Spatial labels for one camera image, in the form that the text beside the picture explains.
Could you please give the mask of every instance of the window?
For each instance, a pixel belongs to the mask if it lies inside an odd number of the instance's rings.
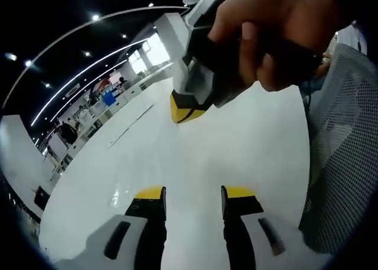
[[[144,64],[143,59],[137,50],[130,55],[129,62],[135,74],[147,70],[146,64]]]
[[[147,58],[152,66],[161,64],[170,59],[170,55],[167,53],[158,34],[152,35],[148,41],[143,43],[142,48],[143,51],[146,52]]]

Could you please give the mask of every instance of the black slot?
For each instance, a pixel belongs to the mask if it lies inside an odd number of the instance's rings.
[[[263,231],[265,232],[266,237],[268,238],[269,244],[271,245],[273,251],[273,255],[278,256],[284,253],[284,243],[282,242],[272,225],[268,222],[268,220],[266,218],[261,218],[258,221]]]
[[[117,258],[120,244],[123,241],[123,238],[126,235],[126,232],[128,231],[130,227],[130,223],[128,222],[120,222],[116,229],[114,230],[112,236],[108,240],[105,250],[104,250],[104,255],[112,260]]]

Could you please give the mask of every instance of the black ceiling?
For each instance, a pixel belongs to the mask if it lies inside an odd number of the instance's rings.
[[[93,14],[104,16],[148,6],[150,2],[155,6],[183,5],[182,0],[2,0],[2,54],[14,53],[18,59],[9,61],[4,55],[1,57],[1,104],[24,69],[24,61],[33,59],[58,37],[90,21]],[[96,22],[70,35],[47,51],[27,71],[3,113],[20,114],[29,128],[34,116],[56,90],[94,61],[127,45],[143,27],[164,12],[171,11],[124,14]],[[84,51],[91,52],[92,57],[85,57]],[[105,70],[105,64],[114,65],[117,58],[115,54],[98,64],[80,76],[78,81],[84,84],[84,79],[92,80]],[[53,88],[45,88],[42,82],[51,84]],[[31,135],[49,129],[49,122],[42,119],[51,118],[64,103],[61,97],[57,98],[30,130]]]

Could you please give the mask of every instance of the gray mesh fabric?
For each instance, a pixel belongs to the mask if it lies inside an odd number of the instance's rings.
[[[338,44],[307,117],[311,169],[299,228],[313,250],[335,253],[360,221],[378,183],[376,66]]]

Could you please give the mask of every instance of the desk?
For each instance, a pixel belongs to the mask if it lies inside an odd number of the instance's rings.
[[[93,231],[153,185],[167,187],[162,269],[229,269],[221,185],[257,189],[265,210],[299,225],[309,142],[298,88],[267,93],[256,84],[182,125],[171,120],[171,91],[171,79],[144,90],[68,166],[41,221],[40,246],[53,262],[78,255]]]

